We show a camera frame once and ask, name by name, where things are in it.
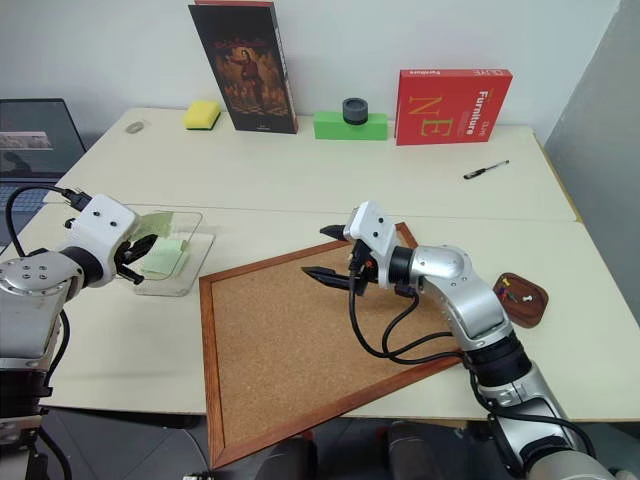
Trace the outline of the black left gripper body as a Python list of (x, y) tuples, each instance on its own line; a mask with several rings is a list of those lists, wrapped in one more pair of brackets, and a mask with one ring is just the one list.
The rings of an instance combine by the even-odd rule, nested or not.
[(137, 273), (131, 270), (129, 265), (144, 256), (142, 250), (142, 240), (138, 240), (134, 243), (123, 242), (114, 255), (116, 273), (120, 276), (137, 276)]

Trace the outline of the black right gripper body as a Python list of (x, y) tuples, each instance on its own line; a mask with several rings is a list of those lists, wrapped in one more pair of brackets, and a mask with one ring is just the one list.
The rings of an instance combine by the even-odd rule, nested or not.
[(378, 283), (378, 263), (362, 240), (357, 240), (353, 246), (348, 270), (349, 292), (353, 295), (362, 296), (369, 283)]

